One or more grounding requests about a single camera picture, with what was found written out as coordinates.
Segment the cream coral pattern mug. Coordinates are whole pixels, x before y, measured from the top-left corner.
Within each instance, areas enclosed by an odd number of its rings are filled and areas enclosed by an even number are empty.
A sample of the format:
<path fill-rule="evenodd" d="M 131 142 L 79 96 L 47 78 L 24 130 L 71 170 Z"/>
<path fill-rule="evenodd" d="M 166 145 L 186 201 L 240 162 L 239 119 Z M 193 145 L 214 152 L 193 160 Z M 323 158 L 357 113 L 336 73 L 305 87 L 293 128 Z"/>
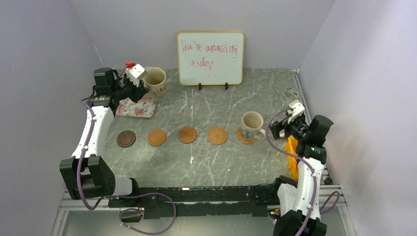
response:
<path fill-rule="evenodd" d="M 145 87 L 149 90 L 152 99 L 160 99 L 166 95 L 167 82 L 166 73 L 159 67 L 146 68 L 146 75 L 143 78 Z"/>

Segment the cream seahorse mug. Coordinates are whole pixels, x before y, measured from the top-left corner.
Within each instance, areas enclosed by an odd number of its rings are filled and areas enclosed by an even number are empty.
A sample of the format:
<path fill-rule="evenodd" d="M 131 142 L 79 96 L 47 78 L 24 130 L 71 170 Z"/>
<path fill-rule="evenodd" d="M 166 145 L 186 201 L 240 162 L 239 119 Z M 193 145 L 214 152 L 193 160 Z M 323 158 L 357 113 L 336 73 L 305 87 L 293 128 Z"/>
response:
<path fill-rule="evenodd" d="M 257 140 L 264 140 L 266 138 L 266 131 L 263 129 L 264 119 L 255 112 L 246 112 L 242 117 L 241 132 L 245 140 L 256 138 Z"/>

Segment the dark walnut wooden coaster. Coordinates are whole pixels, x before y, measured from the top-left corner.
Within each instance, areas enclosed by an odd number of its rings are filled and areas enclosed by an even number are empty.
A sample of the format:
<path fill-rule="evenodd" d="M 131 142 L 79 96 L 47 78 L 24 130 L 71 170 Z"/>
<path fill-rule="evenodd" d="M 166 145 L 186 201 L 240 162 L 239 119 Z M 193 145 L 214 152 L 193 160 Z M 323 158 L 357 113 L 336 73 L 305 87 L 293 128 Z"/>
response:
<path fill-rule="evenodd" d="M 131 130 L 125 130 L 118 134 L 117 144 L 122 148 L 127 148 L 132 146 L 136 141 L 136 135 Z"/>

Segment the light wooden coaster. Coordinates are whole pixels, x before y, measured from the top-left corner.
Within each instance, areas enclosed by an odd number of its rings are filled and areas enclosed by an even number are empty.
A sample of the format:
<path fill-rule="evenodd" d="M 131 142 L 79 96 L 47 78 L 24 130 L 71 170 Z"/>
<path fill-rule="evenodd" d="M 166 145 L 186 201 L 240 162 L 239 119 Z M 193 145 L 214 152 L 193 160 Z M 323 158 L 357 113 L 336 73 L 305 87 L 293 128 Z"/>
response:
<path fill-rule="evenodd" d="M 185 126 L 178 134 L 178 139 L 185 144 L 192 143 L 197 138 L 197 132 L 193 127 Z"/>
<path fill-rule="evenodd" d="M 148 134 L 147 141 L 151 146 L 158 147 L 165 143 L 167 135 L 164 130 L 156 129 Z"/>

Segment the woven rattan coaster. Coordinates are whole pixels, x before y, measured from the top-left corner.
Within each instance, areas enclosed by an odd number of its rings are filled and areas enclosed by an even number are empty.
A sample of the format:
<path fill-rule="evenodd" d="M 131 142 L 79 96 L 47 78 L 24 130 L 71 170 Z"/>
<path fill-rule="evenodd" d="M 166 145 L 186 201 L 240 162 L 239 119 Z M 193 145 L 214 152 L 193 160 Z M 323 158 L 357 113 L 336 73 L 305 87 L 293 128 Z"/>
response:
<path fill-rule="evenodd" d="M 253 139 L 251 139 L 251 140 L 245 140 L 244 138 L 243 138 L 243 136 L 242 136 L 242 132 L 241 132 L 241 128 L 239 127 L 238 129 L 237 129 L 237 139 L 241 142 L 241 143 L 243 143 L 243 144 L 246 144 L 246 145 L 249 145 L 249 144 L 253 144 L 253 143 L 255 143 L 256 141 L 257 141 L 257 139 L 256 138 L 253 138 Z"/>
<path fill-rule="evenodd" d="M 207 132 L 208 140 L 214 145 L 221 145 L 226 142 L 228 135 L 223 127 L 215 126 Z"/>

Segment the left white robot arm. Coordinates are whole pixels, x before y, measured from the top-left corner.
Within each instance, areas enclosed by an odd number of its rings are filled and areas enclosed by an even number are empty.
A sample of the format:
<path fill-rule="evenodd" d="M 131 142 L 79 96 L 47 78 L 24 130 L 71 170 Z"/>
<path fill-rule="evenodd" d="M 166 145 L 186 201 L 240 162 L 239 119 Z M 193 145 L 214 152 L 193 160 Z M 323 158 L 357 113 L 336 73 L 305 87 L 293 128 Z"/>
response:
<path fill-rule="evenodd" d="M 146 74 L 139 64 L 127 67 L 122 75 L 108 67 L 94 71 L 95 93 L 81 101 L 87 109 L 81 139 L 71 158 L 60 162 L 60 173 L 72 199 L 121 196 L 129 207 L 140 202 L 134 180 L 116 177 L 102 154 L 120 101 L 128 98 L 138 102 L 148 93 L 143 83 Z"/>

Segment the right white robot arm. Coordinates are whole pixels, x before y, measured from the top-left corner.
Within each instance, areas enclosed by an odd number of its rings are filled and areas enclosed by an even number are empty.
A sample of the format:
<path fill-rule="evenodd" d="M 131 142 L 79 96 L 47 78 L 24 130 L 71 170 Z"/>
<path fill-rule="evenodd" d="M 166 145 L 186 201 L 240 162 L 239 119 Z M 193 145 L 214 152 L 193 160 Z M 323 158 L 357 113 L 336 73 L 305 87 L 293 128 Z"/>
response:
<path fill-rule="evenodd" d="M 323 147 L 326 135 L 333 122 L 322 115 L 316 115 L 306 124 L 305 115 L 290 121 L 268 123 L 274 138 L 281 130 L 285 136 L 293 136 L 297 141 L 294 158 L 298 159 L 298 182 L 293 184 L 278 179 L 276 187 L 270 191 L 273 202 L 280 204 L 280 218 L 274 226 L 275 236 L 324 236 L 326 224 L 321 222 L 319 190 L 322 171 L 325 169 L 327 152 Z"/>

